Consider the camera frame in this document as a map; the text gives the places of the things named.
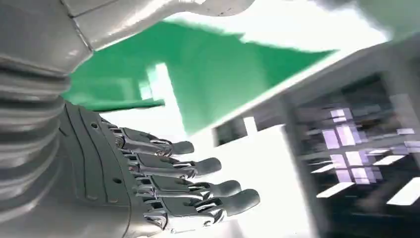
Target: fluorescent light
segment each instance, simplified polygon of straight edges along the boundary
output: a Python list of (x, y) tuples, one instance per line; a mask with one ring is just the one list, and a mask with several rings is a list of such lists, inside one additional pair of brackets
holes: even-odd
[(347, 168), (346, 162), (344, 161), (344, 157), (341, 154), (337, 155), (330, 155), (330, 158), (337, 169), (345, 169)]
[(348, 125), (337, 126), (337, 132), (343, 146), (356, 144), (353, 132)]
[(397, 160), (404, 158), (405, 155), (389, 155), (380, 161), (375, 162), (373, 165), (390, 165)]
[(351, 166), (363, 165), (362, 158), (360, 157), (359, 151), (347, 151), (347, 161)]
[(337, 139), (337, 136), (335, 135), (334, 130), (323, 130), (322, 135), (324, 136), (324, 140), (328, 149), (340, 148), (340, 145), (338, 144), (338, 139)]
[(386, 204), (410, 206), (420, 197), (420, 178), (413, 178), (400, 191), (397, 192)]
[(372, 150), (369, 152), (369, 154), (383, 154), (385, 152), (389, 151), (389, 149), (378, 149), (378, 150)]
[(326, 166), (324, 166), (324, 167), (322, 167), (322, 168), (319, 168), (319, 169), (317, 169), (317, 170), (315, 170), (315, 171), (312, 171), (312, 172), (311, 172), (311, 174), (322, 173), (322, 172), (325, 172), (325, 171), (331, 170), (331, 169), (333, 169), (333, 168), (335, 168), (335, 166), (334, 166), (333, 164), (331, 164), (331, 165), (326, 165)]
[(345, 190), (346, 188), (352, 186), (353, 184), (354, 184), (354, 182), (340, 182), (340, 183), (330, 187), (329, 189), (325, 190), (324, 192), (318, 194), (316, 197), (318, 197), (318, 198), (331, 197), (332, 195)]
[(244, 123), (248, 135), (252, 135), (258, 132), (254, 117), (244, 118)]
[(402, 128), (402, 129), (397, 129), (397, 134), (410, 135), (410, 134), (415, 134), (415, 132), (414, 132), (414, 129), (412, 128)]

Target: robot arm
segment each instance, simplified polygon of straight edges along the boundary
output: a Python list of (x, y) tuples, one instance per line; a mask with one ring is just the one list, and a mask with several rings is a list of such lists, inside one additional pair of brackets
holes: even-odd
[(217, 159), (180, 162), (159, 139), (117, 147), (98, 114), (60, 97), (94, 51), (177, 12), (225, 16), (252, 2), (0, 0), (0, 237), (136, 238), (256, 205), (236, 182), (185, 180), (219, 170)]

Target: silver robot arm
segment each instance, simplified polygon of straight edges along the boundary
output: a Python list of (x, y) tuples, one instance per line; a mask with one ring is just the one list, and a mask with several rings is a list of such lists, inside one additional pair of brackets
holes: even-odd
[(185, 180), (221, 166), (170, 157), (188, 142), (142, 138), (60, 97), (94, 51), (177, 12), (229, 16), (252, 2), (0, 0), (0, 237), (148, 237), (258, 204), (235, 181)]

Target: bright light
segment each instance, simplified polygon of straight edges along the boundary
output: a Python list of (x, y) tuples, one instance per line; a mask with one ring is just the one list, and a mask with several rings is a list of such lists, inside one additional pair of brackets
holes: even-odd
[(328, 170), (331, 170), (331, 169), (333, 169), (333, 168), (335, 168), (335, 166), (334, 166), (333, 164), (331, 164), (331, 165), (326, 165), (326, 166), (324, 166), (324, 167), (322, 167), (322, 168), (319, 168), (319, 169), (317, 169), (317, 170), (315, 170), (315, 171), (312, 171), (312, 172), (311, 172), (311, 174), (323, 173), (323, 172), (328, 171)]
[(345, 190), (346, 188), (350, 187), (354, 185), (354, 182), (341, 182), (338, 183), (332, 187), (330, 187), (329, 189), (325, 190), (324, 192), (318, 194), (316, 197), (320, 198), (327, 198), (327, 197), (331, 197), (332, 195), (341, 192), (343, 190)]
[(359, 151), (348, 151), (346, 152), (347, 161), (351, 166), (363, 165), (362, 158), (360, 157)]
[(389, 151), (389, 149), (378, 149), (378, 150), (372, 150), (369, 152), (369, 154), (383, 154), (385, 152)]
[(415, 132), (414, 132), (414, 129), (412, 128), (402, 128), (402, 129), (397, 129), (397, 134), (410, 135), (410, 134), (415, 134)]
[(389, 155), (378, 162), (375, 162), (373, 165), (390, 165), (397, 160), (404, 158), (405, 155)]
[(248, 135), (252, 135), (258, 132), (254, 117), (244, 118), (244, 123)]
[(386, 204), (410, 206), (420, 197), (420, 178), (413, 178), (400, 191), (397, 192)]
[(323, 130), (322, 135), (324, 136), (324, 140), (328, 149), (340, 148), (340, 144), (338, 144), (337, 136), (335, 135), (334, 130)]

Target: green panel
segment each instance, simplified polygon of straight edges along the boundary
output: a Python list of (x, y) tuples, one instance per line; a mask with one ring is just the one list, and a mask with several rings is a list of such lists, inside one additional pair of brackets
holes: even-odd
[(149, 84), (148, 68), (165, 63), (191, 134), (330, 53), (243, 44), (235, 35), (163, 22), (97, 52), (64, 96), (93, 110), (150, 106), (159, 101), (142, 100), (139, 85)]

